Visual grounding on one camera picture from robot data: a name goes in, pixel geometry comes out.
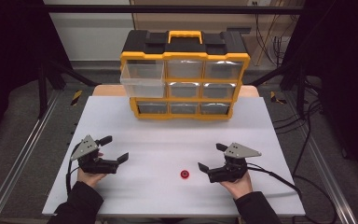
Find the wall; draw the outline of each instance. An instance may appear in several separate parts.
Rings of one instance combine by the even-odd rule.
[[[44,0],[45,4],[129,5],[128,0]],[[70,61],[118,61],[131,14],[50,13]]]

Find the storage organizer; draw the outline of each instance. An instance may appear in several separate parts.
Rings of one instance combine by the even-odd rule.
[[[121,78],[139,119],[230,119],[250,58],[238,32],[130,31]]]

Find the black sleeve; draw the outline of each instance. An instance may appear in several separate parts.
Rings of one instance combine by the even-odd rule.
[[[76,182],[66,203],[62,203],[48,224],[94,224],[103,198],[92,187]]]
[[[237,199],[235,204],[246,224],[281,224],[262,192],[246,194]]]

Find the white table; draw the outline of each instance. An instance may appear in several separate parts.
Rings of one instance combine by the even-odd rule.
[[[44,215],[66,201],[65,174],[74,146],[87,134],[107,135],[113,142],[101,147],[106,160],[129,152],[130,158],[97,187],[104,198],[99,214],[108,217],[237,217],[229,193],[209,182],[198,162],[211,169],[224,165],[216,143],[237,142],[263,155],[248,158],[293,183],[263,98],[239,98],[230,120],[137,119],[128,97],[91,96],[77,125],[68,152],[48,196]],[[183,179],[182,170],[190,177]],[[280,216],[305,215],[296,193],[275,178],[250,171],[254,190],[266,195]],[[72,184],[76,172],[72,174]]]

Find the hand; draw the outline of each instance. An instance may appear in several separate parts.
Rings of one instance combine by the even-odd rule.
[[[220,184],[231,193],[235,200],[253,191],[252,181],[248,171],[241,179],[238,179],[235,182],[225,181],[220,182]]]
[[[79,168],[77,170],[77,181],[83,182],[90,187],[94,188],[97,186],[97,183],[102,180],[104,177],[106,177],[106,174],[89,174],[84,173],[84,171]]]

